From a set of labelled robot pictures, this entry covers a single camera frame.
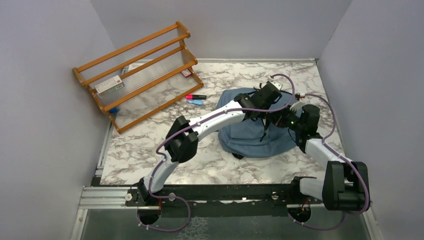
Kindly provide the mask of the blue backpack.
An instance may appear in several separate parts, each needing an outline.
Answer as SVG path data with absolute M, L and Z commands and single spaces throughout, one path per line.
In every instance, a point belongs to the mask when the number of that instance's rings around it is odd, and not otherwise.
M 260 119 L 233 123 L 218 130 L 224 151 L 246 158 L 270 158 L 296 147 L 294 131 L 271 124 L 267 130 Z

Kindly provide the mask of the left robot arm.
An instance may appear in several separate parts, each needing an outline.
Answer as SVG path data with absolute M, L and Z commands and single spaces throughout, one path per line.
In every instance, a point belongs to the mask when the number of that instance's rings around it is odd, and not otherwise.
M 206 115 L 192 119 L 178 117 L 164 142 L 156 149 L 156 153 L 161 156 L 160 161 L 137 184 L 138 199 L 147 206 L 155 203 L 157 192 L 163 189 L 177 166 L 197 154 L 201 140 L 232 124 L 255 120 L 270 113 L 270 107 L 282 97 L 281 89 L 279 81 L 271 80 L 251 93 L 238 93 L 232 100 Z

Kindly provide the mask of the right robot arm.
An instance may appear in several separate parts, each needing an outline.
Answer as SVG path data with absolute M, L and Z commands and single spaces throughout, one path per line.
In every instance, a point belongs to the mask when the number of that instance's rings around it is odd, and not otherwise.
M 363 162 L 344 157 L 323 141 L 318 133 L 319 107 L 306 104 L 297 115 L 287 106 L 270 113 L 267 119 L 276 127 L 293 131 L 298 148 L 325 167 L 323 180 L 300 177 L 298 184 L 288 190 L 292 202 L 300 204 L 310 196 L 322 201 L 330 211 L 362 213 L 369 209 L 368 168 Z

